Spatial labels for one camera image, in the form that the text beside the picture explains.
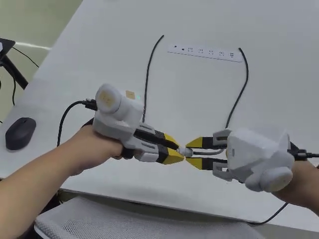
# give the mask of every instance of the outlet socket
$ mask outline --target outlet socket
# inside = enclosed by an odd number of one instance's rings
[[[238,50],[230,51],[212,47],[173,44],[169,46],[169,53],[198,56],[218,60],[242,62],[243,57]]]

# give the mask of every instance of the computer mouse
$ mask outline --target computer mouse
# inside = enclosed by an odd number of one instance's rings
[[[9,150],[26,147],[33,135],[36,122],[31,118],[20,118],[5,133],[5,146]]]

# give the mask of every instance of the black cable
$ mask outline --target black cable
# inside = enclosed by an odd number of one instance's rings
[[[60,121],[60,126],[59,126],[59,133],[58,133],[58,142],[56,144],[56,146],[60,146],[60,142],[61,142],[61,134],[62,134],[62,127],[63,127],[63,123],[65,120],[66,115],[69,113],[69,111],[76,105],[85,105],[85,101],[76,101],[72,104],[70,104],[70,106],[68,108],[66,108],[65,112],[63,113],[63,116],[61,118]]]
[[[254,225],[254,226],[260,226],[263,224],[266,224],[268,222],[270,222],[272,219],[274,219],[275,216],[277,216],[283,209],[285,209],[286,206],[288,206],[289,203],[285,203],[281,208],[279,208],[278,211],[276,211],[275,214],[273,214],[271,217],[269,217],[267,220],[261,222],[261,223],[249,223],[250,225]]]
[[[39,65],[36,64],[28,55],[26,55],[25,53],[23,53],[22,51],[16,49],[15,47],[13,47],[14,50],[16,50],[17,52],[19,52],[20,54],[22,54],[23,56],[25,56],[26,58],[28,58],[35,66],[37,66],[37,68],[39,68]]]
[[[239,50],[240,53],[242,54],[242,56],[243,56],[243,58],[244,58],[244,61],[245,61],[245,65],[246,65],[246,80],[245,80],[245,83],[244,83],[243,88],[241,89],[241,91],[240,91],[240,93],[239,93],[239,95],[238,95],[238,97],[237,97],[237,100],[236,100],[236,102],[235,102],[233,108],[231,109],[231,111],[230,111],[230,113],[229,113],[229,116],[228,116],[228,119],[227,119],[225,128],[228,128],[228,126],[229,126],[231,117],[232,117],[232,115],[233,115],[233,113],[234,113],[234,111],[235,111],[235,109],[236,109],[236,106],[237,106],[237,104],[238,104],[238,102],[239,102],[241,96],[242,96],[243,93],[244,93],[244,90],[245,90],[245,88],[246,88],[246,86],[247,86],[248,79],[249,79],[249,68],[248,68],[248,62],[247,62],[245,53],[243,52],[243,50],[242,50],[241,48],[238,48],[238,50]]]
[[[15,80],[15,77],[12,77],[12,78],[13,78],[12,104],[13,106],[15,106],[14,97],[15,97],[15,91],[16,91],[16,80]]]
[[[223,149],[220,149],[219,151],[216,151],[216,152],[197,152],[197,151],[194,151],[193,154],[196,154],[196,155],[218,155],[218,154],[221,154],[224,150]]]
[[[15,98],[15,92],[16,92],[16,79],[15,79],[15,75],[13,73],[12,70],[9,70],[9,68],[7,67],[6,69],[8,72],[9,72],[9,75],[12,76],[13,78],[13,93],[12,93],[12,104],[13,106],[15,106],[15,101],[14,101],[14,98]]]
[[[143,112],[143,118],[142,118],[142,122],[145,122],[145,115],[146,115],[146,106],[147,106],[147,96],[148,96],[148,85],[149,85],[149,73],[150,73],[150,66],[151,66],[151,62],[152,62],[152,58],[154,55],[154,52],[159,44],[159,42],[164,38],[164,35],[160,37],[160,39],[157,41],[157,43],[155,44],[153,51],[151,53],[151,57],[149,60],[149,64],[148,64],[148,69],[146,71],[146,81],[145,81],[145,90],[144,90],[144,112]]]
[[[243,50],[241,48],[238,48],[238,50],[240,51],[240,53],[242,54],[243,58],[244,58],[244,61],[245,61],[245,65],[246,65],[246,80],[245,80],[245,83],[235,101],[235,104],[233,105],[233,108],[231,109],[229,115],[228,115],[228,118],[227,118],[227,122],[226,122],[226,126],[225,128],[228,128],[229,126],[229,123],[230,123],[230,120],[233,116],[233,113],[238,105],[238,102],[240,100],[240,98],[242,97],[245,89],[246,89],[246,86],[247,86],[247,83],[248,83],[248,79],[249,79],[249,67],[248,67],[248,62],[247,62],[247,58],[245,56],[245,53],[243,52]],[[224,152],[223,149],[219,150],[219,151],[216,151],[216,152],[210,152],[210,153],[204,153],[204,152],[193,152],[194,154],[197,154],[197,155],[218,155],[218,154],[221,154],[222,152]]]

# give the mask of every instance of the small white object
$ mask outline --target small white object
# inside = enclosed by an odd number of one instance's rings
[[[242,128],[228,136],[228,169],[234,179],[256,192],[276,192],[293,178],[289,135],[277,128]]]
[[[168,49],[169,53],[176,53],[189,56],[198,56],[211,59],[242,62],[243,57],[238,50],[223,50],[212,47],[190,46],[182,44],[172,44]]]
[[[129,139],[140,125],[143,103],[134,93],[128,98],[110,84],[103,84],[96,93],[98,110],[95,113],[93,127],[98,133],[116,139]]]
[[[193,150],[191,148],[179,147],[177,150],[181,155],[184,155],[186,158],[193,156]]]

